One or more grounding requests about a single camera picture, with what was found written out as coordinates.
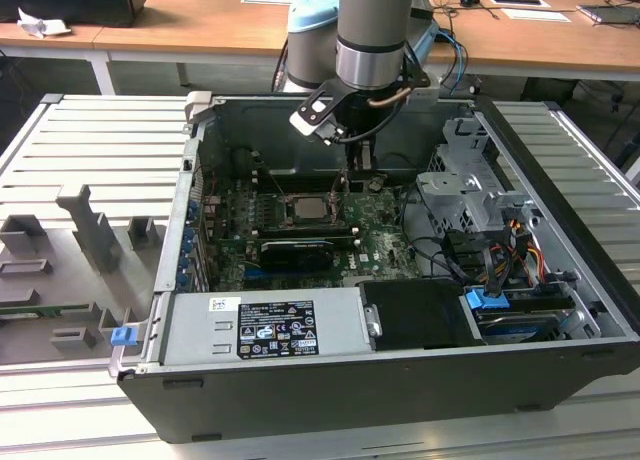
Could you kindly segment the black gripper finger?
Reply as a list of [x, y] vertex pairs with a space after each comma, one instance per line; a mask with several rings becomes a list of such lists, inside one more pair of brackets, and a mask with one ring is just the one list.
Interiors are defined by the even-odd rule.
[[364, 180], [372, 171], [371, 141], [353, 142], [348, 147], [350, 179]]

